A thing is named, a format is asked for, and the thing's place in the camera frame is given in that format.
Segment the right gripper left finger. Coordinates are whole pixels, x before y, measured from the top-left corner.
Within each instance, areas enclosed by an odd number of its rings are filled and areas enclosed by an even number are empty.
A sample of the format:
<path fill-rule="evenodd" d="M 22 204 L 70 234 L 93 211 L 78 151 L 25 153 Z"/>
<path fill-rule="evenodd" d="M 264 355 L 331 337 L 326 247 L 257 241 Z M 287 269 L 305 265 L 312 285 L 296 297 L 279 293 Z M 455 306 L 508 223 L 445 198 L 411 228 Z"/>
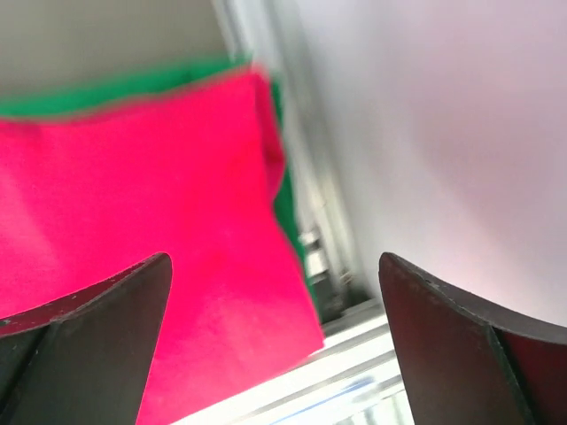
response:
<path fill-rule="evenodd" d="M 1 320 L 3 424 L 133 424 L 172 282 L 165 253 Z"/>

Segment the pink t shirt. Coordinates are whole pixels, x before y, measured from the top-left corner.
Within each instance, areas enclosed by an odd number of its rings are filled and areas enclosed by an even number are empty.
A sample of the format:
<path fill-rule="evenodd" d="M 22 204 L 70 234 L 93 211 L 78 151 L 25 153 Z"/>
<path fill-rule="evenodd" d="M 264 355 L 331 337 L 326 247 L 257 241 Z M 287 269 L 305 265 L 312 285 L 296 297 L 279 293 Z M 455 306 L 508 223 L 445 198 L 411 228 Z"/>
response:
<path fill-rule="evenodd" d="M 141 424 L 178 421 L 322 348 L 273 211 L 285 159 L 270 90 L 240 70 L 69 119 L 1 121 L 3 316 L 171 258 Z"/>

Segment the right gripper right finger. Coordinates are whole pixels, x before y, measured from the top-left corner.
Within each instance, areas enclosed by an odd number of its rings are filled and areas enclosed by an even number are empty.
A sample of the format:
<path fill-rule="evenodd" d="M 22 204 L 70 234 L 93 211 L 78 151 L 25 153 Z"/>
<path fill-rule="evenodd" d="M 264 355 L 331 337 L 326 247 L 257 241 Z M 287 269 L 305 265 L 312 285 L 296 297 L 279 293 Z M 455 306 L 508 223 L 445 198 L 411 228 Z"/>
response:
<path fill-rule="evenodd" d="M 384 253 L 378 272 L 417 424 L 564 424 L 566 329 Z"/>

